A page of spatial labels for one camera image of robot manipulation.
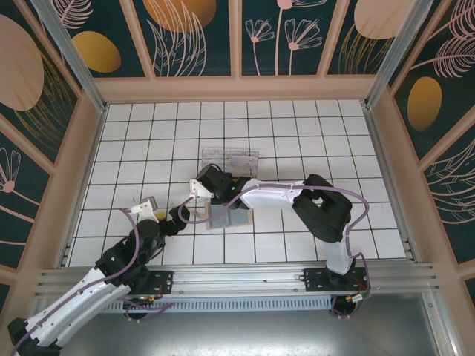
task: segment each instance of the leaf pattern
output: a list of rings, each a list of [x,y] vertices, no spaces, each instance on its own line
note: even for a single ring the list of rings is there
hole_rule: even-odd
[[[52,0],[61,23],[66,28],[78,30],[94,11],[91,0]]]

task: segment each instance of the flower illustration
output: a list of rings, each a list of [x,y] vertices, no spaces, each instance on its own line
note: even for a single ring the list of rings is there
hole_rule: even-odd
[[[318,20],[302,20],[295,27],[295,19],[285,21],[285,36],[289,43],[290,61],[289,75],[292,75],[292,57],[296,50],[305,50],[321,45],[322,38],[318,37],[320,28],[318,28]]]
[[[15,189],[15,179],[20,169],[22,156],[12,150],[8,159],[7,150],[0,148],[0,191],[11,193]]]
[[[293,7],[312,7],[312,6],[318,6],[318,5],[323,5],[326,3],[327,0],[277,0],[277,5],[282,9],[282,10],[288,10]]]
[[[254,63],[255,69],[258,72],[258,76],[261,74],[259,71],[258,57],[255,52],[255,44],[258,42],[268,41],[275,37],[274,33],[271,32],[271,25],[269,20],[257,20],[255,23],[252,20],[246,21],[246,30],[249,38],[252,42],[252,49],[254,50]]]
[[[279,18],[277,21],[277,41],[275,42],[275,75],[279,75],[279,40],[281,38],[281,22],[284,10],[290,10],[294,7],[313,7],[323,5],[327,0],[277,0],[280,8]]]
[[[18,172],[20,169],[20,162],[22,160],[22,155],[15,150],[11,151],[10,157],[8,156],[7,150],[5,148],[0,148],[0,193],[14,193],[21,197],[28,202],[31,202],[35,205],[39,205],[38,202],[26,197],[23,194],[20,194],[18,191],[15,190],[15,181],[18,176]],[[19,219],[23,219],[32,223],[34,219],[27,217],[23,214],[20,214],[16,211],[13,211],[5,206],[0,205],[0,210],[4,211],[14,217],[18,217]]]

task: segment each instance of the metal floor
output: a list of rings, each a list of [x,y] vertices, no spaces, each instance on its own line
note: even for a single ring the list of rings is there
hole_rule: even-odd
[[[350,320],[324,311],[165,313],[149,323],[100,314],[62,356],[434,356],[419,295],[375,295]]]

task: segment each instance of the white tiled floor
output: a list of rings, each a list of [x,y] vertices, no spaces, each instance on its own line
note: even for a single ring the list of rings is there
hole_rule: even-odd
[[[370,201],[351,234],[353,251],[369,259],[405,258],[389,197],[360,104],[355,100],[184,102],[111,105],[83,202],[68,266],[91,266],[131,230],[117,209],[155,196],[179,205],[199,170],[202,148],[259,151],[262,180],[320,174]],[[353,202],[352,218],[364,210]],[[254,211],[254,225],[207,231],[189,225],[167,237],[156,264],[325,260],[291,211]]]

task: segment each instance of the black mounting bracket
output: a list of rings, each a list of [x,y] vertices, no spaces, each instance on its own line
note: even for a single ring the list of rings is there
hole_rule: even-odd
[[[299,279],[304,282],[305,291],[358,291],[358,282],[367,287],[363,267],[352,268],[344,276],[328,268],[306,268]]]

